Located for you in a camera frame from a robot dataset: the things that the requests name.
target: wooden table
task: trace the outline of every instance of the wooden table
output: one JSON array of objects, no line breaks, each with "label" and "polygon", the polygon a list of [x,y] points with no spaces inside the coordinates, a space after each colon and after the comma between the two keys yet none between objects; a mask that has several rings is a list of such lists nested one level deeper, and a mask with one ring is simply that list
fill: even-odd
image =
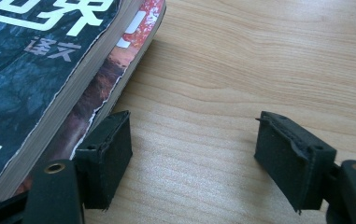
[{"label": "wooden table", "polygon": [[87,223],[325,223],[253,159],[262,110],[356,160],[356,0],[168,0],[114,111],[134,156]]}]

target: book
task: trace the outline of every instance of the book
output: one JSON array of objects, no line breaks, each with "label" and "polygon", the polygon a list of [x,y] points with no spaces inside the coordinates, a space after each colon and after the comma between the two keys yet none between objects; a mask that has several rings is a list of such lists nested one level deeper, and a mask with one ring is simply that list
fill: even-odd
[{"label": "book", "polygon": [[[145,0],[118,45],[109,53],[91,84],[50,141],[36,166],[48,161],[72,159],[74,150],[116,104],[164,17],[164,0]],[[28,175],[16,194],[31,188]]]},{"label": "book", "polygon": [[142,3],[0,0],[0,201],[28,175]]}]

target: dark blue book cover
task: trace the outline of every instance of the dark blue book cover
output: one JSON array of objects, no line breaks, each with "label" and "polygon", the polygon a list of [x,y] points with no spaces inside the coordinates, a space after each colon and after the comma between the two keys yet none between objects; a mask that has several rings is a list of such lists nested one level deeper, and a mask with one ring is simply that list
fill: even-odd
[{"label": "dark blue book cover", "polygon": [[119,6],[120,0],[0,0],[0,174]]}]

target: book cover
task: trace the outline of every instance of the book cover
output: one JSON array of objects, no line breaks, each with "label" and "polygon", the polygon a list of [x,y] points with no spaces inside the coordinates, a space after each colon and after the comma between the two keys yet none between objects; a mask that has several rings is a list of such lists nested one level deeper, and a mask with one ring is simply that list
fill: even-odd
[{"label": "book cover", "polygon": [[[106,104],[114,105],[120,91],[117,86],[124,85],[120,80],[131,70],[131,73],[141,57],[140,52],[146,50],[152,36],[155,34],[164,15],[164,0],[146,0],[134,21],[123,35],[119,44],[109,53],[102,67],[94,77],[91,84],[82,94],[70,114],[67,116],[59,131],[52,138],[47,149],[40,157],[37,165],[47,161],[71,159],[74,149],[81,143],[92,127],[93,120],[99,110]],[[20,185],[17,194],[28,190],[32,178],[28,176]]]},{"label": "book cover", "polygon": [[0,175],[119,7],[120,0],[0,0]]}]

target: wood grain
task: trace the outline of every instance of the wood grain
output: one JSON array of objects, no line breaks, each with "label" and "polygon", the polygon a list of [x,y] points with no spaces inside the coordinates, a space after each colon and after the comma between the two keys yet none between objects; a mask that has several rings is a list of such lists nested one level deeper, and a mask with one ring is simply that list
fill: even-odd
[{"label": "wood grain", "polygon": [[262,110],[356,160],[356,0],[168,0],[114,111],[134,156],[87,223],[325,223],[253,159]]}]

